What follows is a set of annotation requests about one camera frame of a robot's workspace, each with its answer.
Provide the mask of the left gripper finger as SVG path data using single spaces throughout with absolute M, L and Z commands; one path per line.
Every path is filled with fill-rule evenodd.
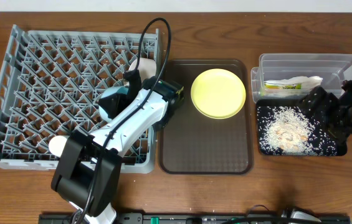
M 126 94 L 123 93 L 103 96 L 98 101 L 100 117 L 115 118 L 128 106 L 128 103 Z
M 123 74 L 123 78 L 129 83 L 126 98 L 132 102 L 141 90 L 141 76 L 139 70 L 129 70 Z

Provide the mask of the light blue bowl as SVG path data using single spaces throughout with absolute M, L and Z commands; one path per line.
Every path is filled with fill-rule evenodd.
M 98 100 L 98 109 L 101 119 L 110 122 L 120 114 L 128 103 L 128 88 L 125 86 L 113 86 L 106 89 Z

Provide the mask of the pink white bowl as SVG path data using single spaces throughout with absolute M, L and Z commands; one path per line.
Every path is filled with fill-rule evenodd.
M 140 58 L 138 71 L 140 73 L 141 81 L 145 81 L 156 75 L 156 62 L 149 58 Z

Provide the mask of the white cup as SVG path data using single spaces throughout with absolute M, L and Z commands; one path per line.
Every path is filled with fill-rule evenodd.
M 55 136 L 49 141 L 49 152 L 56 157 L 60 157 L 69 136 Z

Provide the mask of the green orange snack wrapper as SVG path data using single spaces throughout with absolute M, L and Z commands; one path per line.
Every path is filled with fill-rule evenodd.
M 263 87 L 260 89 L 262 93 L 281 93 L 290 90 L 301 90 L 301 83 L 281 83 L 281 82 L 264 82 Z

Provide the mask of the white napkin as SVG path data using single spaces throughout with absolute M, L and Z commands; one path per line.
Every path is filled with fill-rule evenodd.
M 281 83 L 301 83 L 302 84 L 302 89 L 301 90 L 311 90 L 312 88 L 321 85 L 323 79 L 319 76 L 312 76 L 312 77 L 304 77 L 304 76 L 299 76 L 299 77 L 292 77 L 289 79 L 283 79 L 283 80 L 266 80 L 265 82 L 281 82 Z

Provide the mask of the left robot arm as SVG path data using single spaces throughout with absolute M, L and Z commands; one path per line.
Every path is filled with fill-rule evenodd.
M 113 86 L 101 95 L 104 127 L 84 134 L 73 131 L 49 141 L 59 158 L 51 188 L 77 208 L 72 223 L 113 223 L 111 202 L 116 194 L 124 155 L 149 128 L 164 128 L 184 100 L 183 86 L 156 76 L 142 80 L 126 72 L 128 86 Z

